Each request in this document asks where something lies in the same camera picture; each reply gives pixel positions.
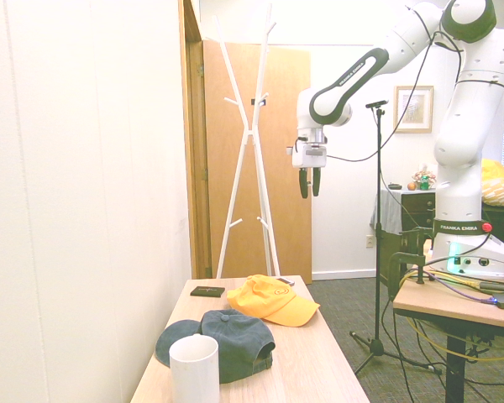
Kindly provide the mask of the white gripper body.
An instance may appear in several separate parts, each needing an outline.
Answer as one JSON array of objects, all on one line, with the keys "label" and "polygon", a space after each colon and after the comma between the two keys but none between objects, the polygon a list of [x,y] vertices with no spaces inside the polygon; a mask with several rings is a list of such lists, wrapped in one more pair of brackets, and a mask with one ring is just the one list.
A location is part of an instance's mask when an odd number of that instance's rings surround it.
[{"label": "white gripper body", "polygon": [[292,149],[292,166],[295,168],[323,168],[327,164],[324,144],[297,142]]}]

